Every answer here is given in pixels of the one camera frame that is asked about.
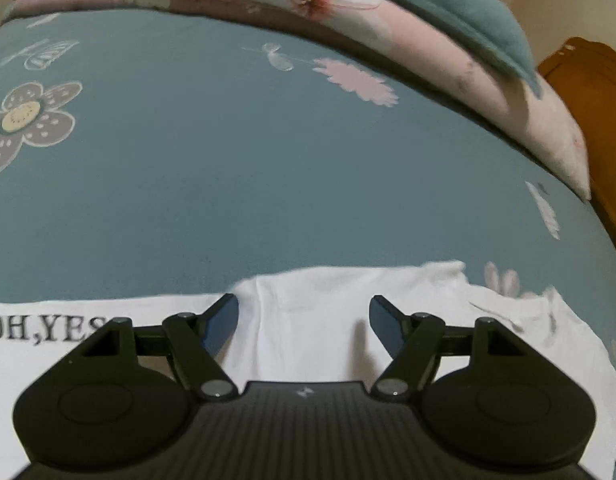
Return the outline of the teal floral bed sheet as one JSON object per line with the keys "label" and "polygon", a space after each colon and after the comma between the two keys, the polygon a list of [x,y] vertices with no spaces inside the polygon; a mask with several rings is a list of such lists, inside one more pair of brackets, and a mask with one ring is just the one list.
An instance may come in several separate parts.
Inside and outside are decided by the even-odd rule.
{"label": "teal floral bed sheet", "polygon": [[460,261],[616,341],[592,207],[422,82],[315,42],[142,10],[0,28],[0,304],[194,296]]}

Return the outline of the wooden headboard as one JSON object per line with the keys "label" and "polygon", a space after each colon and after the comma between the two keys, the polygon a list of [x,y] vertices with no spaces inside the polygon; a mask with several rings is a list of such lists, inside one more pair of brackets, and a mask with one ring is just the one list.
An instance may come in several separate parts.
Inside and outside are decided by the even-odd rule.
{"label": "wooden headboard", "polygon": [[567,39],[538,67],[584,134],[592,204],[616,248],[616,52],[580,37]]}

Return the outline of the pink floral folded quilt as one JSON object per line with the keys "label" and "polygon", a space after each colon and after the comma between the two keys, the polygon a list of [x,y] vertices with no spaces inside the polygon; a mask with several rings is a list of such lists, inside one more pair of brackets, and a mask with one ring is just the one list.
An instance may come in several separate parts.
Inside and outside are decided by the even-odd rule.
{"label": "pink floral folded quilt", "polygon": [[565,104],[536,71],[542,96],[437,27],[389,0],[12,0],[6,18],[133,6],[201,14],[328,42],[389,61],[486,118],[572,188],[591,196],[584,136]]}

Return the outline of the white long-sleeve shirt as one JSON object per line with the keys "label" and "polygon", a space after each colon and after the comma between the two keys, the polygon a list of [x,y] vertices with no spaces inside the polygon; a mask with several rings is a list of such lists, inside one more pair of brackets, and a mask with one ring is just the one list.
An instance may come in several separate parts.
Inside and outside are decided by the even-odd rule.
{"label": "white long-sleeve shirt", "polygon": [[[477,286],[460,261],[403,268],[321,268],[259,275],[232,287],[239,314],[220,356],[238,386],[276,382],[373,382],[388,364],[369,325],[386,297],[404,313],[428,312],[454,326],[490,316],[550,359],[590,394],[598,422],[582,461],[601,479],[616,468],[616,341],[604,344],[554,288],[522,292],[514,271],[486,267]],[[211,294],[0,304],[0,479],[26,466],[12,428],[19,393],[115,316],[154,325],[203,312]]]}

